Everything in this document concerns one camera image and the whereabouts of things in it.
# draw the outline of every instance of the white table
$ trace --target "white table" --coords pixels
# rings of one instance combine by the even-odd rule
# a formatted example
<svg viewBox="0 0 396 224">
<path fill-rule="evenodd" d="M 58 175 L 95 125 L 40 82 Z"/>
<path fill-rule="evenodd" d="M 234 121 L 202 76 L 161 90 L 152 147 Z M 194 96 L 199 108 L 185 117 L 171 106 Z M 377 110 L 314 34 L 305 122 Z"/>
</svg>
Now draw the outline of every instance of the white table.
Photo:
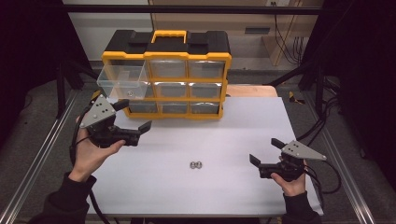
<svg viewBox="0 0 396 224">
<path fill-rule="evenodd" d="M 118 112 L 116 125 L 146 122 Z M 282 190 L 261 179 L 249 154 L 277 163 L 271 138 L 295 139 L 282 99 L 229 97 L 220 120 L 157 119 L 138 147 L 123 147 L 94 173 L 104 214 L 127 217 L 269 217 L 285 213 Z M 202 169 L 191 169 L 201 161 Z M 323 214 L 307 177 L 308 199 Z"/>
</svg>

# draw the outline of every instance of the metal nut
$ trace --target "metal nut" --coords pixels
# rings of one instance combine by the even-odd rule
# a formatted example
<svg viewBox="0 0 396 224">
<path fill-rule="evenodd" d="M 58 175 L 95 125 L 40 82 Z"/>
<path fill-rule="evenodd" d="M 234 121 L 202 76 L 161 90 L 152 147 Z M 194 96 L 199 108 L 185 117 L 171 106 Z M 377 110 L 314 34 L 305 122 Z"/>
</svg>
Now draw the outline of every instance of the metal nut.
<svg viewBox="0 0 396 224">
<path fill-rule="evenodd" d="M 201 169 L 202 168 L 202 163 L 200 161 L 196 162 L 195 163 L 195 167 L 198 168 L 198 169 Z"/>
<path fill-rule="evenodd" d="M 190 168 L 195 169 L 195 167 L 196 167 L 195 161 L 190 162 Z"/>
</svg>

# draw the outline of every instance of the human hand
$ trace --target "human hand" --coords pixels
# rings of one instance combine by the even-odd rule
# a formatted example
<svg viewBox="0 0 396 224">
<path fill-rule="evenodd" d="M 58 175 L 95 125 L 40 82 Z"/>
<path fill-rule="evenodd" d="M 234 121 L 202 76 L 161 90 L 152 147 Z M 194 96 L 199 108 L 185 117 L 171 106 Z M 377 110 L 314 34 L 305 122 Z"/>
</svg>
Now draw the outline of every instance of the human hand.
<svg viewBox="0 0 396 224">
<path fill-rule="evenodd" d="M 76 148 L 76 162 L 72 172 L 69 175 L 71 180 L 77 182 L 86 182 L 90 175 L 95 172 L 103 162 L 111 155 L 117 153 L 125 144 L 120 140 L 110 147 L 99 148 L 88 138 L 89 134 L 86 129 L 79 129 Z"/>
<path fill-rule="evenodd" d="M 282 176 L 272 173 L 271 177 L 282 188 L 286 196 L 292 197 L 305 193 L 305 174 L 300 175 L 297 179 L 290 182 L 284 180 Z"/>
</svg>

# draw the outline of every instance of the yellow storage organizer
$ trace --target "yellow storage organizer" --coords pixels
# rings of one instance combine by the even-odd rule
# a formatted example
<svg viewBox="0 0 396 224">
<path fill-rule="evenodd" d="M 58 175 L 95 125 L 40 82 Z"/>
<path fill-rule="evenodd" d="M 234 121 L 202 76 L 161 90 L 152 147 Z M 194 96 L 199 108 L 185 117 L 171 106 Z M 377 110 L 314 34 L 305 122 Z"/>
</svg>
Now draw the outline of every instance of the yellow storage organizer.
<svg viewBox="0 0 396 224">
<path fill-rule="evenodd" d="M 232 56 L 223 31 L 118 30 L 97 83 L 129 118 L 220 119 Z"/>
</svg>

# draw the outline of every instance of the metal bracket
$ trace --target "metal bracket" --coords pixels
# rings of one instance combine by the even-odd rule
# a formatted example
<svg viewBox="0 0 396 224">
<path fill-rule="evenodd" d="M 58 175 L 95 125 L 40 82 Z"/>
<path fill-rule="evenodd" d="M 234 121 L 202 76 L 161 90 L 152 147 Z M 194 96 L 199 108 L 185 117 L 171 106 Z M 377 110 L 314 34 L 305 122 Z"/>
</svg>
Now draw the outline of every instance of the metal bracket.
<svg viewBox="0 0 396 224">
<path fill-rule="evenodd" d="M 314 149 L 298 142 L 291 141 L 284 147 L 282 147 L 282 152 L 288 154 L 297 159 L 308 159 L 316 161 L 326 161 L 326 156 L 316 152 Z"/>
<path fill-rule="evenodd" d="M 93 103 L 91 110 L 86 114 L 79 127 L 86 128 L 112 116 L 116 116 L 116 110 L 101 94 Z"/>
</svg>

